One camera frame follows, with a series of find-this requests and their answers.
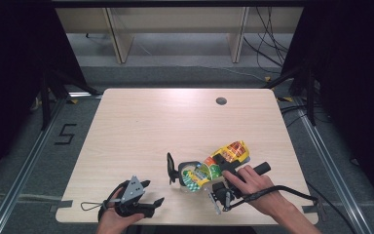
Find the grey metal floor rail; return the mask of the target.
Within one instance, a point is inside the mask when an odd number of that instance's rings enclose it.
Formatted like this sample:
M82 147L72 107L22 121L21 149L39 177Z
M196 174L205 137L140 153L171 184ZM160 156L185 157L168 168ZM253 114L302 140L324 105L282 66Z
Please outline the grey metal floor rail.
M49 135L53 129L56 118L61 109L66 104L65 99L57 100L53 109L50 111L50 119L45 124L45 127L40 131L37 139L35 140L32 149L28 153L22 167L19 170L11 188L4 196L0 204L0 234L2 233L18 199L20 192L28 181L33 168L35 167L43 149L48 141Z
M317 125L314 124L314 115L309 110L299 110L298 113L312 143L318 152L318 156L323 163L323 166L336 190L336 193L338 194L341 203L346 210L353 230L356 234L372 234L370 225L366 220L361 207L337 168L337 165L335 164L322 136L318 131Z

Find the person's left hand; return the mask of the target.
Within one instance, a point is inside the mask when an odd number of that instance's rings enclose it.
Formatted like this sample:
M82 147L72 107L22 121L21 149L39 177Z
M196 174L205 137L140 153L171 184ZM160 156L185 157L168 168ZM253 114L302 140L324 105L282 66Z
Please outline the person's left hand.
M144 219L144 214L122 217L116 213L114 204L109 203L98 223L95 234L122 234L126 228L142 219Z

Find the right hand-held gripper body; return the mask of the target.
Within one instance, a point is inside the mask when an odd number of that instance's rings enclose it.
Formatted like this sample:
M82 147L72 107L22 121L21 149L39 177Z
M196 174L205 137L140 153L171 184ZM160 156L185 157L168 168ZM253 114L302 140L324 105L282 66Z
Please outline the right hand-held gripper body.
M215 212L220 215L222 212L229 212L234 208L233 201L241 197L241 192L227 180L221 180L207 189L207 195L215 208Z

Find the clear jar with black lid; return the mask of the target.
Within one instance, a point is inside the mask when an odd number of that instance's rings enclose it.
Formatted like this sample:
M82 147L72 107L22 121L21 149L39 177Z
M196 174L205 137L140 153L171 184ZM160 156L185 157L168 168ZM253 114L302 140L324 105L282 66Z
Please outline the clear jar with black lid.
M170 153L167 154L167 170L169 183L179 182L182 189L189 192L197 192L201 187L189 176L199 165L198 161L189 161L180 163L175 166L173 158Z

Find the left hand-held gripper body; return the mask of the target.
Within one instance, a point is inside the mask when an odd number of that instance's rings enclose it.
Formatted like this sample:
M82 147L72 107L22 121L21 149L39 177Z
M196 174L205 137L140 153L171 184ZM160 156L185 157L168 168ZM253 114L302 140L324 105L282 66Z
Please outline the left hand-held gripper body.
M115 211L120 216L131 216L134 214L144 214L145 217L152 217L155 208L152 204L141 204L140 198L145 193L145 188L140 189L139 179L133 175L122 185L123 190L119 192L115 203Z

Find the dark curtain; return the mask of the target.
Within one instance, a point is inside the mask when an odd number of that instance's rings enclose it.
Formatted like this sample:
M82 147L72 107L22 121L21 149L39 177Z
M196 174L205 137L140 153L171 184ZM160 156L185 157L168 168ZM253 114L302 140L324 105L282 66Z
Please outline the dark curtain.
M374 0L306 0L282 70L305 64L374 187Z
M45 73L62 83L86 82L52 0L0 0L0 161Z

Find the beige wooden shelf unit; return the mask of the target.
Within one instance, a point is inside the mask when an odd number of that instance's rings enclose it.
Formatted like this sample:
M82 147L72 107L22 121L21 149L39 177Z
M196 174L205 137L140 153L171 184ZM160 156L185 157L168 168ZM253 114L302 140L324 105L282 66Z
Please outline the beige wooden shelf unit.
M104 33L110 36L116 60L124 63L133 37L139 33L224 33L231 60L240 61L246 33L261 33L270 24L275 33L293 33L301 7L169 7L169 8L58 8L67 33Z

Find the black metal stand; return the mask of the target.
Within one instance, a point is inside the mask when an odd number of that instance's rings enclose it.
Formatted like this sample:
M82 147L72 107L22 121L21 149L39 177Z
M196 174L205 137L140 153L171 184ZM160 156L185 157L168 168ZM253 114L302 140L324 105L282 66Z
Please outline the black metal stand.
M53 93L56 99L66 100L69 97L65 86L72 85L89 93L91 96L98 96L100 92L87 85L86 81L79 81L67 75L64 72L54 69L47 69L40 78L40 95L42 101L43 124L45 130L51 122L52 110L50 105L50 93Z
M311 124L316 124L314 116L315 106L315 76L312 69L306 65L299 65L283 72L279 78L268 82L263 89L273 89L284 81L292 78L289 92L292 96L298 97L306 93L307 117Z

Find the yellow printed pouch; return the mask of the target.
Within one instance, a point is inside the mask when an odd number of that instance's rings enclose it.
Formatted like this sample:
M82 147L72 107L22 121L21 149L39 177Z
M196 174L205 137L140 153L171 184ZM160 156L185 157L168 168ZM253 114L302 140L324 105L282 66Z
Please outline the yellow printed pouch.
M213 157L221 154L231 163L229 170L221 170ZM222 176L223 171L232 171L249 161L249 150L242 140L234 141L230 144L220 147L210 156L206 157L200 165L189 174L189 176L202 188L206 183L216 180Z

